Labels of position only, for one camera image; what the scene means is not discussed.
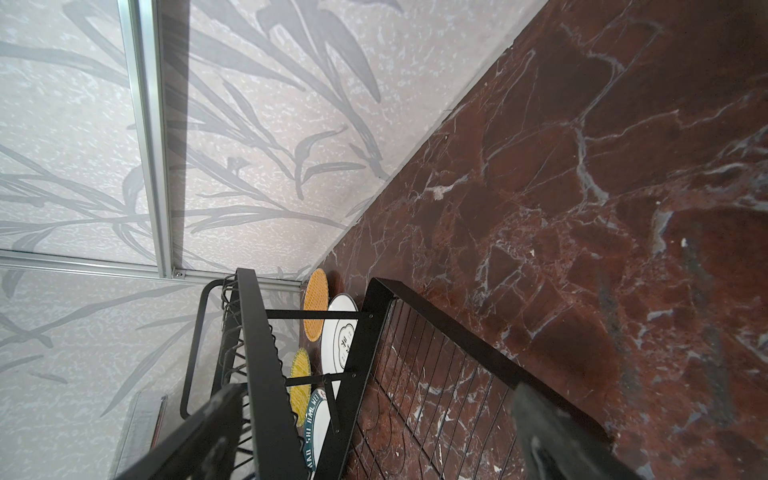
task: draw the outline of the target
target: white plate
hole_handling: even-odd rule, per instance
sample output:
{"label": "white plate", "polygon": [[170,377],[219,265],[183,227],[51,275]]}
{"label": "white plate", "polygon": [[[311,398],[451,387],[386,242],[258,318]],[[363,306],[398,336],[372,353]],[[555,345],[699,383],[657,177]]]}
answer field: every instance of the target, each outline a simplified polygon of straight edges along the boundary
{"label": "white plate", "polygon": [[[356,312],[357,305],[352,297],[340,293],[333,297],[328,305],[329,312]],[[323,336],[320,337],[320,364],[323,373],[341,373],[344,371],[346,356],[355,336],[357,320],[326,319],[323,324]],[[341,380],[333,382],[333,395],[339,392]]]}
{"label": "white plate", "polygon": [[322,388],[315,389],[306,408],[304,422],[304,461],[313,472],[317,469],[330,422],[326,391]]}

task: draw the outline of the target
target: leaf pattern wallpaper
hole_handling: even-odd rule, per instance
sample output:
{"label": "leaf pattern wallpaper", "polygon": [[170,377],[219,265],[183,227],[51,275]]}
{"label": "leaf pattern wallpaper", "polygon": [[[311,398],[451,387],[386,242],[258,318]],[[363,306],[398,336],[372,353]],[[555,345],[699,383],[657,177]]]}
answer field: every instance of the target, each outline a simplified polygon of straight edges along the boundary
{"label": "leaf pattern wallpaper", "polygon": [[[201,290],[29,271],[11,299],[0,296],[0,478],[106,478],[131,397],[180,391]],[[208,301],[190,411],[210,395],[219,295]],[[299,308],[298,293],[263,296],[267,308]],[[274,328],[289,366],[299,323]]]}
{"label": "leaf pattern wallpaper", "polygon": [[[161,3],[176,265],[301,278],[543,1]],[[0,247],[154,264],[116,2],[3,5]]]}

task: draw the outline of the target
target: metal rail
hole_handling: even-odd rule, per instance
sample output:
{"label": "metal rail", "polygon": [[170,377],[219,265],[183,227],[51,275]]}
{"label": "metal rail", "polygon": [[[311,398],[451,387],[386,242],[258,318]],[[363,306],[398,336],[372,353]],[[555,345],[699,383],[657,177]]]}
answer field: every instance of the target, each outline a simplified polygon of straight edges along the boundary
{"label": "metal rail", "polygon": [[165,161],[160,8],[157,0],[118,0],[118,11],[157,273],[160,278],[171,278],[174,266]]}
{"label": "metal rail", "polygon": [[528,384],[540,395],[554,403],[559,409],[571,416],[587,432],[594,435],[602,442],[610,443],[611,437],[603,429],[603,426],[595,419],[584,413],[577,406],[570,403],[562,395],[555,392],[550,386],[512,362],[504,354],[467,330],[461,323],[450,317],[436,306],[432,305],[424,297],[408,288],[403,282],[397,280],[378,280],[394,296],[400,298],[413,308],[420,316],[429,321],[437,330],[449,338],[459,348],[467,352],[472,358],[487,369],[493,376],[500,379],[512,389],[521,383]]}
{"label": "metal rail", "polygon": [[[140,280],[163,280],[197,285],[204,285],[212,280],[222,279],[227,275],[231,275],[231,273],[176,270],[176,273],[171,278],[158,278],[157,267],[151,265],[89,260],[85,258],[48,255],[46,253],[16,252],[13,250],[0,250],[0,268],[81,273],[85,275],[135,278]],[[260,277],[259,285],[262,290],[298,292],[300,291],[301,282]]]}
{"label": "metal rail", "polygon": [[245,342],[250,423],[261,478],[306,478],[296,420],[291,412],[282,366],[267,322],[253,270],[237,269]]}

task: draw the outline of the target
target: rack handle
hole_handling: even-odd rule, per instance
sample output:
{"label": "rack handle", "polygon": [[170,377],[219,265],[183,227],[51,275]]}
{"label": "rack handle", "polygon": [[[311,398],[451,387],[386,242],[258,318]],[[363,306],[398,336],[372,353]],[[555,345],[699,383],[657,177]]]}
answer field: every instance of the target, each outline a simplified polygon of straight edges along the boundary
{"label": "rack handle", "polygon": [[194,366],[197,362],[197,351],[200,349],[200,336],[203,333],[203,321],[205,320],[205,309],[208,306],[208,295],[210,291],[217,286],[223,286],[224,279],[214,280],[203,287],[200,293],[200,303],[197,305],[197,318],[194,324],[194,334],[192,335],[192,348],[190,349],[190,358],[187,362],[187,376],[184,377],[184,390],[181,393],[181,404],[179,413],[182,419],[187,419],[190,413],[187,411],[187,404],[190,401],[190,391],[192,390],[192,377],[194,376]]}

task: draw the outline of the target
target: woven placemat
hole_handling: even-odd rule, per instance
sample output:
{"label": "woven placemat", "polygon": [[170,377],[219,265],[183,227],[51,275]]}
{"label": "woven placemat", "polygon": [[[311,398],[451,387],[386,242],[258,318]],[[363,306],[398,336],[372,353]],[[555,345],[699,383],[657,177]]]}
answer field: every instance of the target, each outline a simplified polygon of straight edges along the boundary
{"label": "woven placemat", "polygon": [[[293,357],[293,364],[290,367],[291,378],[297,376],[310,376],[310,355],[305,349],[299,349],[296,356]],[[310,404],[311,385],[297,385],[290,387],[290,408],[299,418],[296,420],[296,426],[304,425],[304,416],[306,407]]]}
{"label": "woven placemat", "polygon": [[[328,310],[328,279],[323,269],[312,272],[304,294],[305,310]],[[323,320],[304,320],[304,333],[310,342],[316,342],[323,333]]]}

